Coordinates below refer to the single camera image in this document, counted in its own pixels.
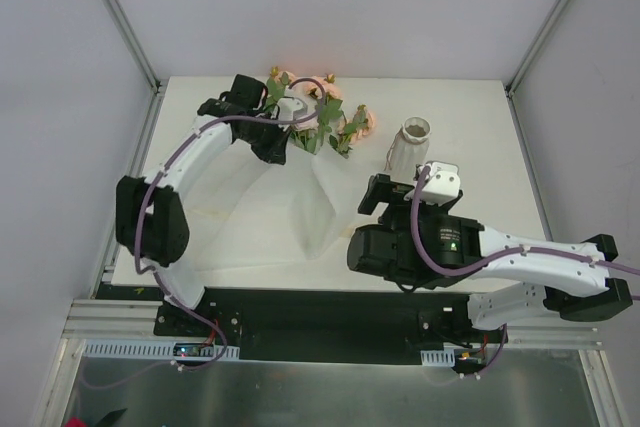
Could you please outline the pink flower bouquet white wrap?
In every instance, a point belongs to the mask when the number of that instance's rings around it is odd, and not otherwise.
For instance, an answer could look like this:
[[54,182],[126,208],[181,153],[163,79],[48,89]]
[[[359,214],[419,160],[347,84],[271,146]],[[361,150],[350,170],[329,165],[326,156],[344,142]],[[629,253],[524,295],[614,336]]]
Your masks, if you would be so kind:
[[343,95],[333,74],[312,76],[309,80],[304,80],[290,71],[274,66],[270,70],[266,86],[265,107],[272,114],[282,112],[281,105],[286,94],[311,103],[311,108],[319,108],[314,119],[290,128],[291,142],[308,153],[317,154],[327,144],[336,153],[348,158],[353,145],[375,130],[375,116],[365,104],[358,105],[353,114],[347,116],[343,109]]

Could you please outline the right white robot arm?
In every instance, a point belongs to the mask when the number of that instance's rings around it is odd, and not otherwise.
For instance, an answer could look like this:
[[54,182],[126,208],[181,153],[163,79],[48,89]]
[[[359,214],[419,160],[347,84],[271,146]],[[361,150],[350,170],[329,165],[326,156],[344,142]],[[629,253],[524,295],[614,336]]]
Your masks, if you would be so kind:
[[473,341],[484,331],[547,312],[570,322],[609,320],[635,301],[618,269],[615,242],[599,235],[581,243],[536,241],[451,215],[462,198],[459,169],[427,162],[416,182],[376,174],[358,211],[386,208],[357,228],[347,249],[350,270],[381,277],[401,290],[448,288],[467,279],[504,279],[510,286],[468,297],[450,316],[452,334]]

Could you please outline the white wrapping paper sheet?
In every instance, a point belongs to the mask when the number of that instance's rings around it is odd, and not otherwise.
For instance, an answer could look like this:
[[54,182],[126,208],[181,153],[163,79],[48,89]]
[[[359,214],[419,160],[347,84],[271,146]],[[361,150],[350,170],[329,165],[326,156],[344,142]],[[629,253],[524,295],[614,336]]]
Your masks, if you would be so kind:
[[229,156],[188,199],[187,257],[200,272],[314,260],[356,217],[369,173],[329,148],[290,146],[283,166]]

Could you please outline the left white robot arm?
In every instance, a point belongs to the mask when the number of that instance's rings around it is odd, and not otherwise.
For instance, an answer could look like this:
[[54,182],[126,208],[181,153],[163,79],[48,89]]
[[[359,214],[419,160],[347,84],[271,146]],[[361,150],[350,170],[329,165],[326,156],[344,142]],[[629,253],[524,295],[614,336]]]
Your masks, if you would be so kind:
[[143,176],[123,176],[116,186],[116,241],[131,254],[136,274],[153,276],[164,300],[179,309],[177,324],[191,336],[214,323],[200,304],[205,287],[183,260],[190,240],[183,201],[236,141],[266,164],[286,162],[291,121],[267,108],[267,96],[264,82],[236,75],[229,90],[201,104],[191,130],[166,159]]

